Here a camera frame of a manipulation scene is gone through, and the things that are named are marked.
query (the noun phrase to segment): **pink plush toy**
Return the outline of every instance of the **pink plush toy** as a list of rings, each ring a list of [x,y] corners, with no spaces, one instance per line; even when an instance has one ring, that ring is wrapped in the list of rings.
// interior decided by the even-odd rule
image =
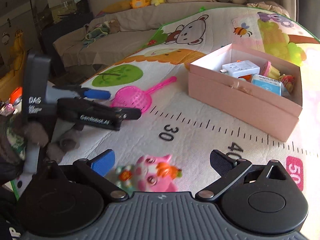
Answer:
[[[144,155],[135,166],[117,167],[119,180],[116,185],[131,194],[133,191],[176,192],[173,180],[181,177],[181,170],[168,162],[171,155],[154,157]]]

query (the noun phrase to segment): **pink strainer toy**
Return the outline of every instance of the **pink strainer toy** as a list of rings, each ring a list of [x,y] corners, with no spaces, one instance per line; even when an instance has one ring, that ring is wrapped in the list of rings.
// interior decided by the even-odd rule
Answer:
[[[127,86],[118,90],[112,102],[112,107],[132,107],[138,108],[141,112],[145,112],[151,106],[152,98],[150,94],[161,89],[162,87],[176,82],[177,78],[172,76],[161,83],[151,87],[147,91],[142,91],[135,86]]]

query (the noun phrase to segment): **pink cardboard box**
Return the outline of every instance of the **pink cardboard box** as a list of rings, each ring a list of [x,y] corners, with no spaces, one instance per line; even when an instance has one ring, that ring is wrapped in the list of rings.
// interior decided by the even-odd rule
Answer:
[[[249,82],[220,73],[223,64],[250,60],[260,69],[267,61],[281,74],[293,75],[291,100]],[[191,63],[188,74],[189,96],[218,108],[285,142],[299,121],[302,111],[300,68],[272,55],[229,44]]]

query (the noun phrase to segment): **play mat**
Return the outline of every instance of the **play mat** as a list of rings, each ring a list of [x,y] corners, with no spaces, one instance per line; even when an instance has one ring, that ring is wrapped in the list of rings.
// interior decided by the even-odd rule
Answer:
[[[303,111],[287,142],[188,96],[189,64],[230,43],[301,67]],[[137,121],[123,122],[120,131],[85,127],[81,147],[67,153],[61,164],[93,158],[108,148],[116,153],[116,165],[135,163],[145,154],[172,154],[170,163],[181,168],[183,174],[175,184],[180,191],[194,194],[219,178],[209,162],[213,149],[254,164],[277,159],[309,203],[301,232],[309,239],[319,239],[319,61],[320,43],[313,35],[298,23],[261,9],[216,8],[164,25],[139,51],[94,76],[83,87],[108,90],[114,96],[127,85],[147,90],[173,75],[177,82],[153,94],[150,109]]]

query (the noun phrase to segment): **fish tank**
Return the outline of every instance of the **fish tank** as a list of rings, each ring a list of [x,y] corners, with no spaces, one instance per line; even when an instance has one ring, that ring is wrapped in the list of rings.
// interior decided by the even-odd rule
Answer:
[[[88,0],[30,0],[38,34],[54,24],[90,12]]]

